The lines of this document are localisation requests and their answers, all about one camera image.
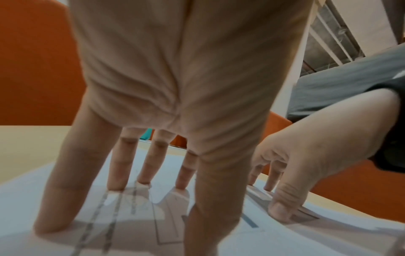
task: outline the white paper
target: white paper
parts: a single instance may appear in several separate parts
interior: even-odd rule
[[[181,256],[184,221],[194,204],[187,190],[173,188],[183,157],[167,155],[151,188],[135,184],[146,150],[138,148],[123,193],[107,192],[108,158],[71,226],[37,237],[31,233],[53,164],[0,186],[0,256]],[[219,247],[221,256],[401,255],[405,225],[336,213],[306,203],[293,222],[282,225],[267,214],[271,196],[247,189],[242,219]]]

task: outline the dark sleeve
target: dark sleeve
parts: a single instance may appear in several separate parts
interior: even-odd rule
[[[400,97],[401,107],[396,124],[370,160],[379,169],[405,173],[405,76],[376,84],[367,92],[377,89],[390,89],[396,92]]]

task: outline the exposed ceiling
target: exposed ceiling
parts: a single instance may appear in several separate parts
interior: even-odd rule
[[[326,0],[311,25],[301,76],[395,46],[403,26],[402,0]]]

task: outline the hand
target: hand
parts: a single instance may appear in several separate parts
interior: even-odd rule
[[[153,128],[186,137],[198,155],[184,249],[187,256],[214,255],[240,220],[251,157],[311,6],[309,0],[71,0],[87,89],[35,231],[61,230],[75,218],[123,127]],[[120,143],[114,158],[131,161],[133,145]],[[127,178],[127,167],[117,170],[123,175],[112,173],[111,188]]]
[[[107,188],[109,190],[123,190],[127,185],[128,178],[135,157],[139,138],[145,129],[124,128],[118,142],[114,146],[108,176]],[[156,130],[151,146],[146,155],[141,172],[137,181],[141,184],[149,184],[159,171],[166,157],[169,143],[176,134],[165,130]],[[197,155],[187,150],[176,181],[176,188],[185,189],[189,184],[197,168]]]
[[[321,179],[373,156],[395,124],[398,95],[388,89],[338,102],[268,136],[256,148],[249,184],[270,163],[269,214],[287,222]]]

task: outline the wooden table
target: wooden table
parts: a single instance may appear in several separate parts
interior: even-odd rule
[[[0,126],[0,184],[54,161],[69,126]],[[140,142],[142,148],[150,143]],[[184,155],[185,150],[170,147],[168,154]],[[357,216],[371,216],[310,193],[308,200],[318,206]]]

